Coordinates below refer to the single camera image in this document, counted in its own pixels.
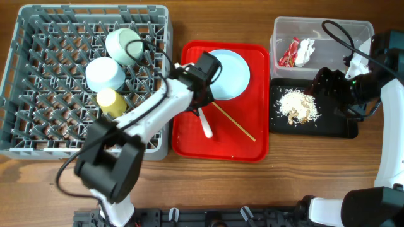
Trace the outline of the rice and food scraps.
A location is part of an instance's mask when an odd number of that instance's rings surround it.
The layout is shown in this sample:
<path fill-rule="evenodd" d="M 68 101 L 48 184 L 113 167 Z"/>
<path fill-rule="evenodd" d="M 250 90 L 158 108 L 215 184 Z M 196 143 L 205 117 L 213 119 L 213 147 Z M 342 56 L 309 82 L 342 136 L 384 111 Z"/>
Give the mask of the rice and food scraps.
<path fill-rule="evenodd" d="M 289 125 L 302 125 L 317 121 L 322 114 L 313 96 L 297 88 L 280 88 L 280 98 L 275 99 L 277 117 L 286 117 Z"/>

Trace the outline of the white plastic fork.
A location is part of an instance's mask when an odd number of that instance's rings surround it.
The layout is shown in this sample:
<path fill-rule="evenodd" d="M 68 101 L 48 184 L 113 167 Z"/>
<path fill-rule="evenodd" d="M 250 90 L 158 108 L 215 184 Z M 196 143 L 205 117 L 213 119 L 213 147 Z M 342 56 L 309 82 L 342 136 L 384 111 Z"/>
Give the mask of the white plastic fork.
<path fill-rule="evenodd" d="M 205 136 L 207 138 L 212 138 L 213 137 L 213 132 L 212 132 L 211 127 L 210 127 L 210 125 L 209 125 L 209 123 L 208 123 L 208 121 L 207 121 L 207 119 L 206 119 L 206 117 L 205 117 L 205 115 L 203 113 L 202 108 L 198 109 L 198 113 L 199 113 L 201 125 L 202 125 L 203 132 L 204 132 Z"/>

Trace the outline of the red snack wrapper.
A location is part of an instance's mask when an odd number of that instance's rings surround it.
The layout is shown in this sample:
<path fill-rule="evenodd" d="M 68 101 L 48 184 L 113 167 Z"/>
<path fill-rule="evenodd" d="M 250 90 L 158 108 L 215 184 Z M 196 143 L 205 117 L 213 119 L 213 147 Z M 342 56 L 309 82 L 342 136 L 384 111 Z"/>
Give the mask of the red snack wrapper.
<path fill-rule="evenodd" d="M 278 65 L 282 67 L 293 67 L 297 58 L 297 51 L 300 44 L 300 39 L 293 37 L 291 44 L 285 51 L 282 58 L 278 61 Z"/>

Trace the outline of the pale green bowl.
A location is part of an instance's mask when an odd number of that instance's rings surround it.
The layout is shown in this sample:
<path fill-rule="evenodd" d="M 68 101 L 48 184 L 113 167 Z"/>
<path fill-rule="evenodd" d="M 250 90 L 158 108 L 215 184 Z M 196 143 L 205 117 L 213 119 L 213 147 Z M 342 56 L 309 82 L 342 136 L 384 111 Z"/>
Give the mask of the pale green bowl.
<path fill-rule="evenodd" d="M 124 66 L 136 64 L 135 59 L 141 61 L 145 49 L 141 37 L 129 28 L 110 32 L 105 39 L 105 46 L 110 57 Z"/>

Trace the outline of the yellow plastic cup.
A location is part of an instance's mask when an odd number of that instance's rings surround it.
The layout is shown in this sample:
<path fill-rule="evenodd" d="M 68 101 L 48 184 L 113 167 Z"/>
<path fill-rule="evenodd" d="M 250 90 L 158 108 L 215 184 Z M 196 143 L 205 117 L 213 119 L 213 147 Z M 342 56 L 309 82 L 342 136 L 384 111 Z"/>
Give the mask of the yellow plastic cup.
<path fill-rule="evenodd" d="M 99 91 L 96 101 L 103 113 L 110 114 L 113 118 L 122 116 L 127 108 L 122 95 L 111 88 Z"/>

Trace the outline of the light blue bowl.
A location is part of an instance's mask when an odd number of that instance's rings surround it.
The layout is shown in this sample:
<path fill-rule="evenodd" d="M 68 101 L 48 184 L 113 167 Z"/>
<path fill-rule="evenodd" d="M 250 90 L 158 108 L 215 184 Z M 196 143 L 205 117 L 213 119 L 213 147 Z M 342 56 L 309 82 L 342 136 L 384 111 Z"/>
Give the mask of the light blue bowl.
<path fill-rule="evenodd" d="M 117 90 L 125 81 L 122 67 L 109 57 L 99 57 L 92 60 L 85 69 L 86 83 L 92 91 L 111 88 Z"/>

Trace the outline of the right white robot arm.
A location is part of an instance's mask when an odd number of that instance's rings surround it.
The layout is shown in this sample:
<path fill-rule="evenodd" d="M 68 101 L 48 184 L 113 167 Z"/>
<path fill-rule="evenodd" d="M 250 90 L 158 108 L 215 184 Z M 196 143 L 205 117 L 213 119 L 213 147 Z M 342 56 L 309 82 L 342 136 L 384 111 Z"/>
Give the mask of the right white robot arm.
<path fill-rule="evenodd" d="M 364 56 L 369 73 L 347 79 L 342 72 L 320 69 L 305 93 L 322 93 L 339 105 L 383 104 L 382 155 L 374 186 L 352 190 L 343 199 L 312 198 L 308 218 L 326 226 L 403 226 L 403 32 L 374 35 Z"/>

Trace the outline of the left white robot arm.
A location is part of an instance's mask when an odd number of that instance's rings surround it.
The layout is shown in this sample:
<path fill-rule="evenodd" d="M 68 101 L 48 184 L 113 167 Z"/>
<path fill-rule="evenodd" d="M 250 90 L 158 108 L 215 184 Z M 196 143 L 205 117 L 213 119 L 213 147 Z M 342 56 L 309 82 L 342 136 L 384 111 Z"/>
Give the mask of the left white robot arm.
<path fill-rule="evenodd" d="M 176 65 L 163 86 L 134 110 L 113 121 L 97 119 L 90 126 L 74 172 L 98 200 L 107 224 L 129 223 L 135 212 L 129 194 L 147 143 L 182 112 L 202 117 L 202 107 L 213 101 L 210 86 L 221 71 L 221 62 L 204 52 L 196 63 Z"/>

